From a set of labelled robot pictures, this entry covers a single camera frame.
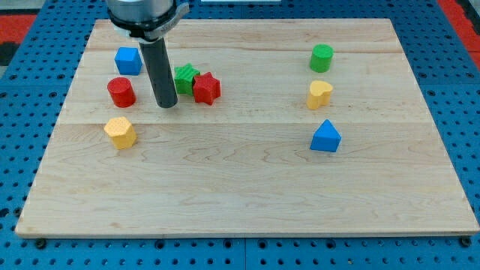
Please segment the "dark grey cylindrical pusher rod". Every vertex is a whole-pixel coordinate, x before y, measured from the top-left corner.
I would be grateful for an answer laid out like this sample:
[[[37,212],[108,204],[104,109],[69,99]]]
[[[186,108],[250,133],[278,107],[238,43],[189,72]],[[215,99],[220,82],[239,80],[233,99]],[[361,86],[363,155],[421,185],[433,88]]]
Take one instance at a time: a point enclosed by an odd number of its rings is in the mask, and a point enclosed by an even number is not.
[[[154,43],[139,44],[156,104],[164,109],[178,103],[176,86],[163,38]]]

